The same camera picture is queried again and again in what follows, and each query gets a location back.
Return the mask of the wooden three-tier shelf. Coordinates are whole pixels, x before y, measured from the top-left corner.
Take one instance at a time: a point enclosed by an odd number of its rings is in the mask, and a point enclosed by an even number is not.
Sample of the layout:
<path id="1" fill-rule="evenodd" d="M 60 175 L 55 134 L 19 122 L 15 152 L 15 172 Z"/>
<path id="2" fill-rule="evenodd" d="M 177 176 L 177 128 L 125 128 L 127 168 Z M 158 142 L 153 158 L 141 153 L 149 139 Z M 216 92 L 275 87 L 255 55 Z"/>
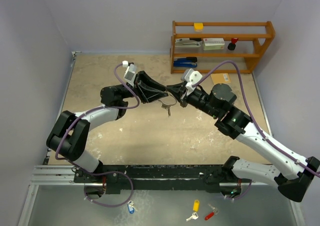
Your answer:
<path id="1" fill-rule="evenodd" d="M 266 22 L 204 22 L 195 30 L 194 22 L 172 22 L 170 72 L 182 73 L 174 61 L 184 57 L 240 58 L 253 73 L 276 36 L 271 21 Z"/>

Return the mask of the red tag key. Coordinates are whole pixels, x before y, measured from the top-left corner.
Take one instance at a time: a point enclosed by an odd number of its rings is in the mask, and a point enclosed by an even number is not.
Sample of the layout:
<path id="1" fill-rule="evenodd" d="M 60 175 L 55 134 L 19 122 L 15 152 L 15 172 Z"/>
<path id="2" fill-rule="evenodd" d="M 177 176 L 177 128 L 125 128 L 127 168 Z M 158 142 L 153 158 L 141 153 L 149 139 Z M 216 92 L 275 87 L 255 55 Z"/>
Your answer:
<path id="1" fill-rule="evenodd" d="M 210 207 L 211 212 L 208 213 L 208 214 L 205 216 L 205 218 L 204 218 L 205 221 L 208 221 L 208 220 L 211 219 L 213 216 L 215 216 L 215 215 L 217 215 L 217 214 L 219 213 L 219 209 L 218 209 L 217 207 L 215 207 L 215 206 L 213 206 L 213 205 L 211 205 L 211 204 L 208 204 L 208 206 Z"/>

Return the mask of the blue tag key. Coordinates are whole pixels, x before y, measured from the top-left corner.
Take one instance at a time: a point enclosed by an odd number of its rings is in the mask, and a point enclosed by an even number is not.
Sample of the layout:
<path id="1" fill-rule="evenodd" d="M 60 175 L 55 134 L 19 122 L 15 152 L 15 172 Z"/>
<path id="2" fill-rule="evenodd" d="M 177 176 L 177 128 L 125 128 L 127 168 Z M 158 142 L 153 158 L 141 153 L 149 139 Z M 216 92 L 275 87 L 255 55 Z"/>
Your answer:
<path id="1" fill-rule="evenodd" d="M 130 214 L 134 214 L 137 211 L 135 204 L 134 204 L 134 201 L 132 201 L 132 200 L 127 202 L 127 208 L 128 208 L 128 212 Z"/>

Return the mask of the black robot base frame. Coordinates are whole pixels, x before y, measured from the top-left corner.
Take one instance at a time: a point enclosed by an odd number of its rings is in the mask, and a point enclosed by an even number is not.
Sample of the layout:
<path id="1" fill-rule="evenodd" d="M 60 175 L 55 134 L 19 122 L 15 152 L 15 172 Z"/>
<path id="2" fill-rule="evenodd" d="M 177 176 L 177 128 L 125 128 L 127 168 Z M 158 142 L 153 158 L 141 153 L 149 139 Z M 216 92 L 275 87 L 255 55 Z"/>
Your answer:
<path id="1" fill-rule="evenodd" d="M 233 187 L 249 183 L 238 179 L 222 165 L 104 165 L 104 176 L 90 175 L 79 168 L 72 170 L 74 181 L 88 186 L 104 184 L 106 194 L 122 190 L 206 191 L 230 193 Z"/>

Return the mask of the white staples box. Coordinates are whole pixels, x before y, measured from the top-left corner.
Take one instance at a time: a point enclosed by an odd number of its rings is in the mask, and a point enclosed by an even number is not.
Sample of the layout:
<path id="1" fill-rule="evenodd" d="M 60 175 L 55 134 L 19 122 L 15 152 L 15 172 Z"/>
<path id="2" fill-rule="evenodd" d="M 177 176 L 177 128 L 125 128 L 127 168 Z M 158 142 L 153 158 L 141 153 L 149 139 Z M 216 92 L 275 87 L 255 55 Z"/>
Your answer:
<path id="1" fill-rule="evenodd" d="M 204 38 L 202 42 L 204 50 L 221 50 L 225 47 L 223 38 Z"/>

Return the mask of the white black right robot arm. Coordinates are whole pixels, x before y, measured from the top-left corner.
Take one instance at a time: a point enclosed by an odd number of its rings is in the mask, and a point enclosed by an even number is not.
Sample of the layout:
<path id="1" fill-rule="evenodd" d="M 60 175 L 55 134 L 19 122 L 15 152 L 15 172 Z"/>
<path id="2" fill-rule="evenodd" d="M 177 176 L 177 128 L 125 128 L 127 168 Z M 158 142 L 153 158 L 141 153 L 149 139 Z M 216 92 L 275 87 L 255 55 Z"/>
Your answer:
<path id="1" fill-rule="evenodd" d="M 223 178 L 228 182 L 240 178 L 265 183 L 276 187 L 286 198 L 300 203 L 320 161 L 292 151 L 263 131 L 251 116 L 234 106 L 237 97 L 228 85 L 216 84 L 210 93 L 201 87 L 191 91 L 188 86 L 189 83 L 182 82 L 168 85 L 166 89 L 181 107 L 191 105 L 210 115 L 222 134 L 247 145 L 271 163 L 268 166 L 230 157 L 224 164 Z"/>

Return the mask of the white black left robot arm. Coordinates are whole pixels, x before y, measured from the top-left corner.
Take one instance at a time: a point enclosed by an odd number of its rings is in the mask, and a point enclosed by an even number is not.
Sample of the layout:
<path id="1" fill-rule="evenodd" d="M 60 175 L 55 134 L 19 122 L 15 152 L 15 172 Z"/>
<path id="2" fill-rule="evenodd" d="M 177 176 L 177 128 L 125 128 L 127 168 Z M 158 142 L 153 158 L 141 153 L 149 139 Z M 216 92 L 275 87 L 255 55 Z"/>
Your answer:
<path id="1" fill-rule="evenodd" d="M 91 182 L 101 180 L 103 164 L 86 150 L 89 132 L 122 118 L 130 109 L 127 98 L 134 97 L 138 103 L 151 103 L 168 96 L 165 86 L 144 71 L 134 74 L 132 80 L 132 83 L 104 87 L 100 92 L 99 107 L 78 113 L 62 112 L 46 140 L 46 146 L 55 151 L 57 160 L 67 160 L 83 168 Z"/>

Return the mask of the red black stamp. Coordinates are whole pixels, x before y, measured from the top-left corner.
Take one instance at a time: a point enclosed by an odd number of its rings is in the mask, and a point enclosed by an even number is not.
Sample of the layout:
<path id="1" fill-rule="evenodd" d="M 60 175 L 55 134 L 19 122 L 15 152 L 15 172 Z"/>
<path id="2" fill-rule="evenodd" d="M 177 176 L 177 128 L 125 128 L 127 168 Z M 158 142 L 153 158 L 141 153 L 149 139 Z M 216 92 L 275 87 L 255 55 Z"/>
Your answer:
<path id="1" fill-rule="evenodd" d="M 238 40 L 239 40 L 238 38 L 231 38 L 230 43 L 227 46 L 227 49 L 230 51 L 234 51 Z"/>

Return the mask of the beige stapler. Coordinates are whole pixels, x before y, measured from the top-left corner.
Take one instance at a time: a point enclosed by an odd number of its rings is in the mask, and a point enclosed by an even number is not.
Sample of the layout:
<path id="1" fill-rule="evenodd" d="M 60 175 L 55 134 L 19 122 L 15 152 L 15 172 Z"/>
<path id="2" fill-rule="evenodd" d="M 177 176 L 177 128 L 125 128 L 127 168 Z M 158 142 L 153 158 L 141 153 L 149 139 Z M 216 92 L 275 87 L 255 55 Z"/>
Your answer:
<path id="1" fill-rule="evenodd" d="M 201 38 L 177 38 L 175 40 L 175 47 L 182 48 L 196 48 L 202 45 Z"/>

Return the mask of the metal keyring with keys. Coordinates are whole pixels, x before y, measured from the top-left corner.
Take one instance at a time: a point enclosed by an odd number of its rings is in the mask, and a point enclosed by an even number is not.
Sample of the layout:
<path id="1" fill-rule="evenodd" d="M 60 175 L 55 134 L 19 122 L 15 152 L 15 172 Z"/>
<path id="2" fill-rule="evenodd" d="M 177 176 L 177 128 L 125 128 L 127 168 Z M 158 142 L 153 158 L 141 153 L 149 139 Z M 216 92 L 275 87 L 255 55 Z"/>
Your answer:
<path id="1" fill-rule="evenodd" d="M 168 117 L 171 116 L 171 107 L 175 106 L 177 104 L 177 100 L 173 96 L 171 96 L 171 97 L 174 99 L 174 101 L 175 101 L 174 103 L 166 103 L 162 100 L 158 100 L 158 102 L 161 103 L 162 109 L 166 110 Z"/>

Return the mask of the blue stapler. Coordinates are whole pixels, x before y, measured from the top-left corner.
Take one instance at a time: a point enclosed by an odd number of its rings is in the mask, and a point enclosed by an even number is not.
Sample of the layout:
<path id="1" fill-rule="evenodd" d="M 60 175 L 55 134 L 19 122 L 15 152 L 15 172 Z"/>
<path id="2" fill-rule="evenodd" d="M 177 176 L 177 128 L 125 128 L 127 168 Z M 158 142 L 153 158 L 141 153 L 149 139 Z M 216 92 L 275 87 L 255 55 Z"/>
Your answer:
<path id="1" fill-rule="evenodd" d="M 197 57 L 184 57 L 177 58 L 173 61 L 173 67 L 184 67 L 184 68 L 196 68 L 198 58 Z"/>

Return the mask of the yellow tag key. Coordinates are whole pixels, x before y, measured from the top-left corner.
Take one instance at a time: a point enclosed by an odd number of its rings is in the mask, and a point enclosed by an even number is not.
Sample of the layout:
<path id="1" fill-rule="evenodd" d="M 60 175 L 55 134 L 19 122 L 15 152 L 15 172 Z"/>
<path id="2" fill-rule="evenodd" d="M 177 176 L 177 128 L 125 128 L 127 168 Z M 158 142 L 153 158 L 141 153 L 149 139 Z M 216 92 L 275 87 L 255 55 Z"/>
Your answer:
<path id="1" fill-rule="evenodd" d="M 191 220 L 197 220 L 199 218 L 198 216 L 198 211 L 200 208 L 200 201 L 199 200 L 195 200 L 193 203 L 193 207 L 192 207 L 192 214 L 189 218 L 187 218 L 185 221 L 191 221 Z"/>

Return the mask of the aluminium rail frame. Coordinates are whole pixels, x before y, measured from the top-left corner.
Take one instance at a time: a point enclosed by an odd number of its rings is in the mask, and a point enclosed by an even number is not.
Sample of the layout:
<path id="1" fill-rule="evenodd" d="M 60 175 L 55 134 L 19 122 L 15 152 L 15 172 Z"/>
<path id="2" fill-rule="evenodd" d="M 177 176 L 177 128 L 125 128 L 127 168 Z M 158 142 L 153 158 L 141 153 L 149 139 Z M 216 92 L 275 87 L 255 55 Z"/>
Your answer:
<path id="1" fill-rule="evenodd" d="M 44 164 L 36 165 L 32 171 L 26 200 L 22 209 L 19 226 L 29 225 L 37 194 L 41 186 L 73 186 L 72 167 L 67 165 L 47 165 L 51 150 L 47 150 Z"/>

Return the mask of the yellow tape measure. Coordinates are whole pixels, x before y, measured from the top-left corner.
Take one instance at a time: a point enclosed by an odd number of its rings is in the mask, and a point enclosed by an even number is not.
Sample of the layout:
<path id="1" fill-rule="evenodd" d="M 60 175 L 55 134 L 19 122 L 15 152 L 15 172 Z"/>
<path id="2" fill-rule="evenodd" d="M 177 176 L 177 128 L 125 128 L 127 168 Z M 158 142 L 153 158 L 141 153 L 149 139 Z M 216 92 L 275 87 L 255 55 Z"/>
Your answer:
<path id="1" fill-rule="evenodd" d="M 193 28 L 194 28 L 194 31 L 195 32 L 202 32 L 203 31 L 203 28 L 204 28 L 204 25 L 202 22 L 195 22 L 193 24 Z"/>

